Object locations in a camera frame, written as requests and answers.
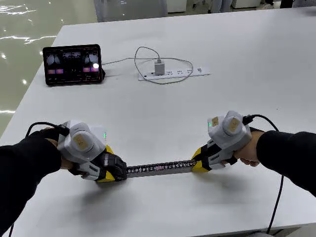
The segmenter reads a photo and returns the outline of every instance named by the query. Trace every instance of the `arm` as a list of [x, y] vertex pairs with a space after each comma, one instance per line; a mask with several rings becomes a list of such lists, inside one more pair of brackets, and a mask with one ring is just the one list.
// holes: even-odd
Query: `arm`
[[256, 166], [259, 162], [288, 177], [297, 186], [316, 196], [316, 134], [299, 132], [253, 132], [251, 141], [235, 152], [245, 164]]
[[0, 147], [0, 236], [21, 214], [41, 179], [60, 169], [55, 137], [53, 129], [47, 129], [13, 146]]

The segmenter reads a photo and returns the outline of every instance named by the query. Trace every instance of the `black cable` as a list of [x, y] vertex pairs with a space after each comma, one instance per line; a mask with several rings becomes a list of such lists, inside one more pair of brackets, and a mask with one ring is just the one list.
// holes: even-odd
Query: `black cable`
[[[35, 123], [31, 124], [31, 126], [29, 127], [28, 131], [26, 132], [25, 138], [27, 138], [30, 135], [32, 128], [34, 126], [36, 126], [36, 125], [48, 125], [48, 126], [51, 126], [53, 128], [56, 128], [57, 131], [60, 134], [64, 135], [64, 136], [67, 136], [69, 134], [69, 128], [65, 127], [64, 125], [55, 125], [55, 124], [50, 123], [50, 122], [35, 122]], [[14, 228], [14, 223], [12, 224], [12, 226], [10, 228], [10, 232], [9, 232], [9, 236], [8, 237], [12, 236], [13, 228]]]
[[12, 232], [13, 232], [13, 228], [14, 228], [14, 223], [12, 224], [11, 228], [10, 228], [10, 233], [9, 233], [9, 237], [11, 237]]
[[[268, 119], [266, 116], [263, 116], [263, 115], [247, 115], [247, 116], [245, 116], [245, 117], [242, 118], [242, 123], [243, 123], [244, 125], [247, 125], [247, 124], [249, 124], [250, 122], [252, 122], [255, 117], [259, 117], [259, 118], [265, 119], [266, 121], [269, 122], [269, 124], [271, 124], [271, 126], [272, 126], [276, 131], [279, 132], [277, 126], [275, 126], [275, 124], [274, 124], [270, 119]], [[271, 221], [270, 221], [269, 227], [268, 227], [267, 232], [266, 232], [267, 234], [269, 234], [269, 232], [270, 232], [270, 230], [271, 230], [271, 227], [272, 227], [272, 224], [273, 224], [273, 220], [275, 219], [275, 215], [276, 215], [276, 212], [277, 212], [278, 202], [280, 201], [280, 197], [281, 197], [281, 193], [282, 193], [283, 182], [284, 182], [284, 175], [281, 176], [280, 188], [279, 188], [279, 190], [278, 190], [278, 195], [277, 195], [277, 198], [276, 198], [276, 204], [275, 204], [275, 207], [274, 207], [274, 209], [273, 209]]]

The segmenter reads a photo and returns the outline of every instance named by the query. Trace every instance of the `electrical outlet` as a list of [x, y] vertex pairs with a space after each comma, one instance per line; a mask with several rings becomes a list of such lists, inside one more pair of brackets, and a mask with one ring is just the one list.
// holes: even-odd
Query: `electrical outlet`
[[[181, 68], [181, 69], [174, 69], [174, 70], [167, 70], [165, 74], [162, 76], [156, 76], [153, 72], [144, 73], [144, 77], [147, 80], [157, 80], [157, 79], [167, 79], [167, 78], [182, 78], [186, 77], [189, 73], [191, 73], [191, 68]], [[193, 72], [191, 73], [191, 77], [194, 76], [204, 76], [209, 75], [211, 72], [208, 68], [197, 67], [193, 68]], [[138, 80], [144, 80], [140, 75], [138, 76]]]

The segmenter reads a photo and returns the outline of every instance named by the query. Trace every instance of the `floor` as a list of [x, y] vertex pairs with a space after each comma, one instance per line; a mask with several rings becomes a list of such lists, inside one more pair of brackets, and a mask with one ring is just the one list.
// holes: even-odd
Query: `floor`
[[[51, 46], [63, 25], [105, 20], [96, 15], [95, 3], [97, 5], [99, 1], [104, 0], [0, 0], [0, 136], [42, 63], [42, 48]], [[192, 1], [188, 0], [186, 12], [168, 16], [207, 13], [208, 5], [198, 4], [193, 9]], [[279, 6], [280, 2], [274, 4], [274, 8]], [[231, 8], [231, 11], [265, 7], [261, 4], [257, 8]], [[278, 236], [287, 235], [280, 232]], [[303, 227], [289, 235], [298, 236], [316, 236], [316, 225]]]

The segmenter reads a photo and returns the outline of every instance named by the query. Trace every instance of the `black sleeve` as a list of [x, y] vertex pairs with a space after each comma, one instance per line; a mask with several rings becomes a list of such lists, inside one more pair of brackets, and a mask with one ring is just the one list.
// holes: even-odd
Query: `black sleeve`
[[269, 131], [257, 143], [257, 157], [268, 169], [288, 177], [316, 197], [316, 134]]
[[41, 136], [0, 147], [0, 236], [21, 214], [41, 179], [60, 166], [59, 151]]

